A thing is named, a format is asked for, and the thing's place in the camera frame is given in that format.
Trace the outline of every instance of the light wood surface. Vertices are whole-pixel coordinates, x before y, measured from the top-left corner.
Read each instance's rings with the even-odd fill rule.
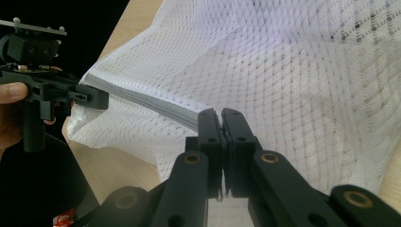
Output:
[[[129,41],[151,25],[162,0],[131,0],[101,56]],[[159,183],[155,166],[115,148],[93,149],[69,142],[99,202],[125,185],[146,190]],[[386,174],[380,197],[401,213],[401,143]]]

